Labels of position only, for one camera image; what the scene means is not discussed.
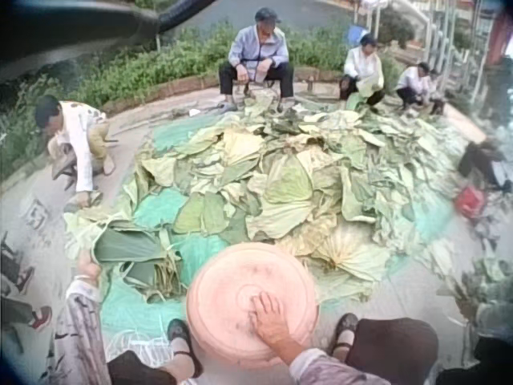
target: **sandal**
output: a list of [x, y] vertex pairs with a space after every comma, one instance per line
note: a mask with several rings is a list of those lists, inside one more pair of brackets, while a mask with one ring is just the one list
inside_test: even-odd
[[335, 334], [333, 335], [333, 339], [331, 343], [329, 344], [329, 355], [333, 355], [333, 352], [338, 347], [347, 347], [351, 348], [353, 345], [347, 343], [347, 342], [338, 342], [338, 338], [340, 337], [340, 334], [342, 334], [345, 330], [351, 330], [353, 333], [356, 334], [356, 326], [358, 324], [358, 317], [354, 315], [353, 313], [346, 313], [342, 315], [340, 320], [337, 323], [337, 327], [335, 327]]
[[203, 365], [201, 365], [200, 360], [194, 354], [194, 350], [192, 349], [191, 342], [191, 334], [189, 333], [189, 328], [181, 319], [175, 318], [171, 320], [168, 326], [168, 339], [171, 342], [175, 338], [182, 338], [189, 346], [189, 351], [175, 351], [174, 355], [188, 355], [191, 357], [194, 362], [194, 374], [192, 377], [197, 379], [203, 374]]

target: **brick border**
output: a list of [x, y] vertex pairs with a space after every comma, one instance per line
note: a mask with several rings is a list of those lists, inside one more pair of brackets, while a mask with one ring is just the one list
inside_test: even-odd
[[[340, 79], [341, 71], [319, 70], [314, 67], [298, 67], [294, 69], [295, 82], [307, 82], [312, 80], [315, 82], [336, 83]], [[217, 86], [219, 86], [217, 75], [208, 74], [189, 76], [187, 78], [175, 79], [171, 82], [157, 84], [150, 88], [143, 99], [131, 97], [108, 101], [100, 108], [100, 110], [106, 112], [108, 115], [116, 115], [142, 104], [166, 99], [174, 95], [187, 94], [189, 92], [200, 91]]]

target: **white shirt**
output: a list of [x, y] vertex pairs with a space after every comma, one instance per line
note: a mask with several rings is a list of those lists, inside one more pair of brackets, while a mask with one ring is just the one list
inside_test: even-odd
[[71, 144], [77, 156], [76, 191], [93, 191], [93, 167], [87, 132], [107, 119], [104, 112], [87, 104], [60, 102], [63, 109], [64, 125], [56, 134], [58, 144]]
[[362, 47], [349, 50], [344, 64], [344, 74], [352, 78], [358, 77], [360, 80], [377, 75], [377, 84], [380, 88], [383, 88], [382, 61], [375, 52], [372, 55], [366, 56], [362, 51]]
[[429, 82], [418, 76], [417, 66], [408, 67], [404, 72], [402, 72], [395, 89], [400, 90], [401, 88], [407, 87], [414, 90], [417, 95], [426, 94], [430, 91]]

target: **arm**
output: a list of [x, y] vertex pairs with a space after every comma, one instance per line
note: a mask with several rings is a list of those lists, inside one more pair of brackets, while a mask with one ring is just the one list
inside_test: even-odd
[[377, 70], [378, 70], [378, 86], [379, 89], [383, 89], [385, 86], [385, 77], [383, 76], [383, 68], [382, 68], [382, 61], [379, 59], [379, 57], [376, 55], [377, 59]]
[[249, 317], [256, 334], [289, 366], [291, 376], [300, 385], [390, 385], [328, 357], [324, 351], [306, 348], [295, 341], [284, 309], [274, 295], [262, 292], [253, 297], [252, 303], [255, 312]]
[[72, 114], [66, 118], [67, 131], [70, 143], [77, 156], [77, 193], [93, 191], [93, 167], [91, 151], [87, 141], [87, 129], [79, 114]]
[[237, 67], [242, 59], [242, 50], [244, 49], [244, 36], [242, 31], [239, 31], [235, 40], [232, 43], [232, 48], [228, 54], [228, 61], [232, 64], [232, 67]]
[[285, 35], [283, 35], [282, 38], [276, 54], [271, 58], [273, 60], [273, 67], [278, 67], [282, 63], [289, 62], [289, 49], [287, 48]]
[[344, 74], [349, 75], [352, 78], [358, 77], [358, 73], [356, 71], [355, 62], [354, 62], [354, 54], [352, 51], [348, 52], [347, 58], [345, 59]]
[[52, 385], [111, 384], [99, 318], [101, 295], [98, 279], [101, 268], [83, 250], [78, 258], [79, 276], [66, 291], [66, 302], [55, 324], [46, 359], [43, 383]]

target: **person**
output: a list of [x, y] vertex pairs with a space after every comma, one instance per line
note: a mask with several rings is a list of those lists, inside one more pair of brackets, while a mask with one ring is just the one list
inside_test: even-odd
[[423, 385], [438, 354], [438, 338], [410, 318], [377, 321], [345, 314], [329, 355], [302, 346], [289, 332], [285, 309], [269, 293], [253, 297], [256, 334], [289, 366], [300, 385]]
[[360, 40], [359, 47], [349, 50], [340, 82], [341, 100], [347, 100], [349, 95], [360, 91], [364, 93], [363, 97], [368, 98], [367, 104], [374, 106], [385, 97], [382, 62], [376, 53], [377, 46], [376, 40], [366, 34]]
[[431, 102], [433, 104], [433, 108], [431, 109], [431, 115], [443, 115], [443, 108], [446, 103], [443, 101], [443, 94], [438, 91], [438, 80], [439, 73], [432, 69], [430, 71], [430, 75], [423, 78], [426, 81], [426, 88], [428, 90], [428, 94], [426, 97], [427, 102]]
[[93, 170], [110, 175], [114, 161], [107, 153], [105, 138], [109, 123], [104, 113], [83, 103], [59, 102], [45, 95], [35, 109], [36, 124], [51, 137], [47, 148], [57, 160], [71, 146], [77, 157], [76, 195], [71, 203], [80, 208], [91, 205]]
[[466, 286], [474, 287], [475, 297], [484, 302], [458, 298], [456, 304], [479, 336], [474, 349], [479, 363], [442, 371], [436, 385], [499, 385], [513, 379], [513, 274], [486, 285], [472, 281], [470, 276], [463, 276]]
[[412, 104], [422, 106], [423, 98], [429, 93], [427, 81], [423, 78], [430, 73], [430, 66], [421, 62], [417, 66], [408, 67], [399, 76], [395, 90], [402, 100], [402, 109], [406, 110]]
[[2, 329], [9, 329], [13, 324], [28, 325], [36, 331], [44, 329], [51, 321], [51, 307], [43, 306], [36, 310], [26, 302], [13, 299], [10, 296], [11, 287], [16, 288], [19, 295], [24, 295], [34, 276], [34, 267], [21, 271], [14, 260], [15, 252], [2, 241]]
[[220, 92], [225, 96], [223, 111], [236, 111], [233, 100], [233, 81], [248, 84], [264, 80], [279, 80], [281, 106], [293, 103], [293, 66], [285, 34], [276, 28], [277, 13], [261, 8], [255, 14], [255, 26], [240, 30], [232, 44], [228, 61], [220, 65]]
[[[5, 277], [7, 281], [11, 282], [11, 286], [15, 287], [18, 293], [23, 295], [26, 292], [30, 280], [34, 276], [35, 269], [30, 266], [21, 271], [21, 266], [15, 259], [17, 253], [6, 244], [6, 237], [7, 233], [4, 234], [2, 239], [2, 264], [0, 265], [0, 270], [2, 271], [2, 276]], [[2, 294], [4, 296], [10, 294], [11, 286], [2, 280]]]
[[50, 323], [51, 315], [50, 306], [34, 309], [29, 303], [2, 295], [2, 326], [20, 323], [28, 325], [36, 331], [41, 331]]
[[173, 359], [162, 367], [144, 365], [133, 351], [125, 351], [107, 363], [99, 319], [102, 270], [91, 260], [88, 250], [81, 250], [76, 271], [78, 275], [67, 289], [66, 303], [57, 319], [41, 383], [176, 385], [203, 373], [188, 327], [179, 319], [168, 324]]

